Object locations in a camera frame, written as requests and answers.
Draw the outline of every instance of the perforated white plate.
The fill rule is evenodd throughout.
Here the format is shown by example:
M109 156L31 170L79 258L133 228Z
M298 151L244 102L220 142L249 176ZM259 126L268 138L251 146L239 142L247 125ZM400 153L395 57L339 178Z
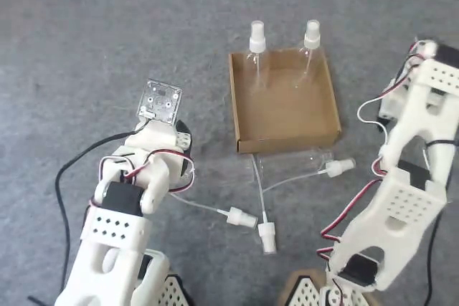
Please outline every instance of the perforated white plate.
M291 298L288 306L318 306L319 292L309 277L304 277Z
M188 306L184 293L181 291L179 281L175 276L168 276L164 282L163 290L158 302L152 306Z

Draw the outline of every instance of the gray carpet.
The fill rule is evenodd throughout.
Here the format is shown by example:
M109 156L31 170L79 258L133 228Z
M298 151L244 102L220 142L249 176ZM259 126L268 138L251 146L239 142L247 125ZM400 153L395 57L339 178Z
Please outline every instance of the gray carpet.
M414 35L459 46L459 0L0 0L0 304L27 305L28 294L50 302L56 297L64 237L55 174L92 142L134 126L148 77L184 89L179 118L193 131L198 161L233 154L228 52L245 49L253 19L265 21L275 49L296 44L312 18L322 23L344 127L333 151L337 158L355 157L358 168L267 196L278 232L278 254L268 257L255 231L166 198L152 218L149 247L169 256L197 305L274 305L293 270L323 268L314 250L327 243L318 232L370 179L382 141L357 121L358 105L387 84ZM116 147L97 149L63 178L72 260L98 159ZM431 305L454 305L459 295L458 181L453 178L453 202L437 236ZM201 183L186 196L260 213L255 185ZM380 294L385 305L423 305L426 252L427 236Z

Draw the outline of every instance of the cardboard box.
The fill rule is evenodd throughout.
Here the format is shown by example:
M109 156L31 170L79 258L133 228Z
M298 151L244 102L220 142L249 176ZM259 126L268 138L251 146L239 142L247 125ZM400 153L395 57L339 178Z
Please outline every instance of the cardboard box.
M268 55L268 85L254 90L243 66L245 55L229 55L232 112L238 153L329 147L341 133L326 58L311 66L313 78L295 87L302 62L294 49Z

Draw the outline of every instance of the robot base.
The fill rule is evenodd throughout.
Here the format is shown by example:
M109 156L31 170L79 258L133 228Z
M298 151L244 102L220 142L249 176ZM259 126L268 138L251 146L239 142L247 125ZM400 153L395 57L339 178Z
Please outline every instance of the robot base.
M329 293L331 303L326 303ZM325 272L319 269L303 269L293 272L278 299L278 306L339 306L339 292L326 286ZM344 306L381 306L372 294L353 291L344 293Z

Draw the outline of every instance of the black cable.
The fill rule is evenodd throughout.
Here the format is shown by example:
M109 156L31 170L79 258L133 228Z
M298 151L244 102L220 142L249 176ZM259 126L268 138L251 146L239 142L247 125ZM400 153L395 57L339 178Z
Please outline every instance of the black cable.
M450 145L454 145L454 146L459 146L459 140L446 140L446 139L440 139L440 140L433 140L433 141L430 141L429 143L426 143L425 146L426 147L430 147L432 145L437 145L439 143L444 143L444 144L450 144Z
M429 143L426 144L427 147L436 145L438 143L449 143L451 145L457 146L457 140L434 140L430 141ZM446 181L446 193L448 193L448 190L450 188L451 184L451 178L453 176L452 171L450 171L450 174L448 176L448 180ZM429 240L429 247L427 249L427 284L428 284L428 290L427 290L427 296L425 298L424 306L428 306L430 304L430 299L432 299L432 294L433 294L433 282L432 282L432 253L433 253L433 245L435 243L435 237L437 236L437 230L438 226L440 225L440 221L442 219L443 211L441 211L435 220L435 223L433 225L433 230L432 234L430 235L430 240Z
M427 251L427 283L429 285L429 290L427 291L427 297L425 298L424 306L428 306L430 303L430 299L432 298L433 293L433 283L432 283L432 252L433 252L433 244L435 242L435 237L437 234L438 225L442 219L443 212L441 211L437 219L435 220L435 224L433 225L432 234L430 235L429 241L429 249Z
M137 134L138 132L143 130L146 127L146 125L148 125L149 122L150 122L150 120L147 120L137 130L132 130L130 132L124 132L124 133L115 134L115 135L109 136L108 138L99 140L96 143L93 143L91 146L86 148L81 153L78 153L73 159L71 159L66 164L64 164L60 168L60 170L57 172L56 179L55 179L55 193L56 193L57 203L59 204L59 210L60 210L60 213L61 213L61 216L62 216L62 222L64 223L64 228L65 228L65 256L64 256L64 264L62 266L62 274L61 274L61 280L60 280L59 294L65 288L65 278L67 276L67 268L68 268L68 265L69 265L69 257L70 257L70 226L69 226L69 220L67 218L67 212L65 211L65 205L64 205L64 202L62 200L62 193L61 193L61 190L60 190L60 179L62 177L62 174L68 168L70 168L73 164L75 164L77 161L79 161L82 157L84 157L87 153L89 153L90 151L96 149L97 147L99 147L99 146L101 146L101 145L103 145L105 143L109 143L110 141L123 139L123 138L128 137L129 135ZM33 296L29 296L27 299L29 301L34 302L37 305L40 305L40 306L45 305L43 302L39 301L37 298L35 298Z

